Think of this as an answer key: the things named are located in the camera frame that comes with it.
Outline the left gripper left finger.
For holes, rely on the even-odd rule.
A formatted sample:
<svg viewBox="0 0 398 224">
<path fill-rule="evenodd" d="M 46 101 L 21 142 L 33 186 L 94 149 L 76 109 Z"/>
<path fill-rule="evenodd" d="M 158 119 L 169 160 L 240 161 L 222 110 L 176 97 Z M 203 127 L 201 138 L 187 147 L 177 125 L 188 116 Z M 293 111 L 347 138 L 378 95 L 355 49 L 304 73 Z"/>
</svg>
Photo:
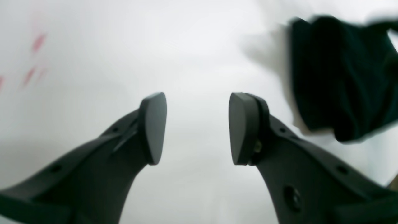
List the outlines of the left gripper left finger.
<svg viewBox="0 0 398 224">
<path fill-rule="evenodd" d="M 138 136 L 149 165 L 160 162 L 167 118 L 167 102 L 163 92 L 144 98 L 138 109 Z"/>
</svg>

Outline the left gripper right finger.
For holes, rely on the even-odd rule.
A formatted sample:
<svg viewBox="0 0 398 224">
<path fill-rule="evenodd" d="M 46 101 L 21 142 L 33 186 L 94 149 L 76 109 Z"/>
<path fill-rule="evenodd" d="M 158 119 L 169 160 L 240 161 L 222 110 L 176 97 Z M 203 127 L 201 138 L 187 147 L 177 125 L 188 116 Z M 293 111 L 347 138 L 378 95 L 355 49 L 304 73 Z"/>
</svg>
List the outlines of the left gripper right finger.
<svg viewBox="0 0 398 224">
<path fill-rule="evenodd" d="M 254 165 L 263 151 L 264 137 L 270 126 L 266 101 L 243 92 L 231 93 L 229 101 L 229 133 L 233 164 Z"/>
</svg>

